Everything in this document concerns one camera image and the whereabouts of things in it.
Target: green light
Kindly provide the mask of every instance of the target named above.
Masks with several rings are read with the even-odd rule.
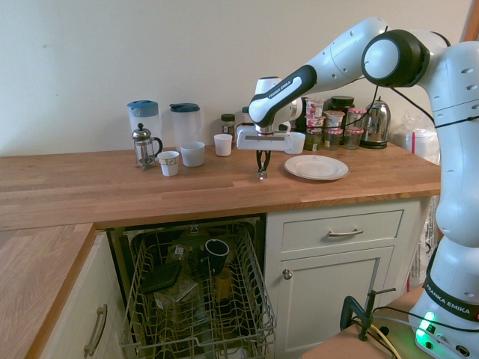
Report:
[[[421,345],[424,345],[424,343],[427,341],[427,338],[429,337],[424,331],[429,328],[429,325],[431,324],[429,321],[434,320],[434,317],[435,315],[433,312],[427,312],[424,316],[424,319],[421,321],[421,324],[419,325],[420,329],[416,330],[416,340]]]

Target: dishwasher rack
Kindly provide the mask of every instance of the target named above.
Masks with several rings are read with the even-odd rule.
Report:
[[[162,242],[161,233],[146,234],[149,240],[140,242],[135,258],[120,341],[127,358],[256,359],[269,354],[276,320],[263,275],[247,229],[242,224],[231,228],[223,236],[236,252],[227,265],[232,274],[229,298],[216,298],[215,278],[210,273],[200,275],[187,266],[186,272],[198,283],[199,295],[187,296],[164,310],[153,294],[142,294],[140,287],[149,271],[165,263],[165,249],[173,242]]]

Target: white cabinet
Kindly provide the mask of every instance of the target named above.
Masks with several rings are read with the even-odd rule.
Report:
[[[121,359],[125,309],[108,239],[95,243],[46,344],[41,359]],[[85,346],[96,347],[93,355]]]
[[[344,298],[401,294],[429,198],[269,213],[265,282],[277,319],[275,359],[301,354],[339,332]]]

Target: dishwasher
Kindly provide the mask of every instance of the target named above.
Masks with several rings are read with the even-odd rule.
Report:
[[[258,215],[111,231],[126,302],[125,358],[265,358],[276,320],[262,274],[264,223]],[[216,276],[203,261],[210,239],[229,247]],[[198,270],[199,263],[206,270]],[[168,288],[145,290],[152,274],[171,266],[180,273]]]

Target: stainless steel kettle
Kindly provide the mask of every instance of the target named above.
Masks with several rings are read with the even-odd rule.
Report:
[[[386,148],[388,146],[389,123],[391,111],[381,97],[369,105],[369,113],[366,115],[360,146],[365,148]]]

